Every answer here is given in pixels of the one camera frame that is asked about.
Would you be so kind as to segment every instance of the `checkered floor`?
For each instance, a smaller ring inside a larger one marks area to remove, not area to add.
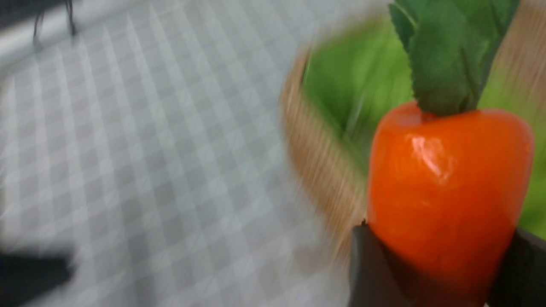
[[[80,263],[33,306],[344,306],[277,99],[298,45],[362,2],[145,2],[12,67],[4,241]]]

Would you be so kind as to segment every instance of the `black object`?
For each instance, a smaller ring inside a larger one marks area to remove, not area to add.
[[[0,252],[0,306],[16,307],[68,283],[74,275],[67,250]]]
[[[353,229],[348,307],[412,306],[392,261],[367,225]],[[488,299],[490,307],[546,306],[546,242],[519,229]]]
[[[45,11],[65,4],[68,14],[68,26],[72,36],[76,35],[73,20],[73,0],[0,0],[0,29],[11,26],[36,15],[34,21],[34,41],[38,34],[38,26],[44,21]]]

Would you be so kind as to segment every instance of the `green leaf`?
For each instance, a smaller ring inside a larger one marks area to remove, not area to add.
[[[433,0],[409,45],[413,91],[422,111],[474,110],[519,0]]]
[[[424,0],[396,0],[389,4],[390,17],[404,50],[410,51],[410,41],[415,35],[419,16],[426,7]]]

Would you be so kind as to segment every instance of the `artificial vegetable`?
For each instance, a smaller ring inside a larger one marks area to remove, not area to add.
[[[483,306],[529,185],[529,125],[477,110],[518,0],[397,0],[416,102],[386,114],[373,139],[368,223],[420,273]]]

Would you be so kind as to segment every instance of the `chair leg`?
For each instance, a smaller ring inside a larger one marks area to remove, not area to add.
[[[68,14],[68,27],[70,28],[70,35],[75,36],[76,35],[76,25],[74,24],[74,9],[72,6],[72,0],[64,0],[64,3],[67,7],[67,14]]]
[[[36,15],[36,20],[34,22],[34,36],[33,38],[36,39],[36,35],[38,35],[38,24],[42,25],[44,22],[44,11],[41,11]]]

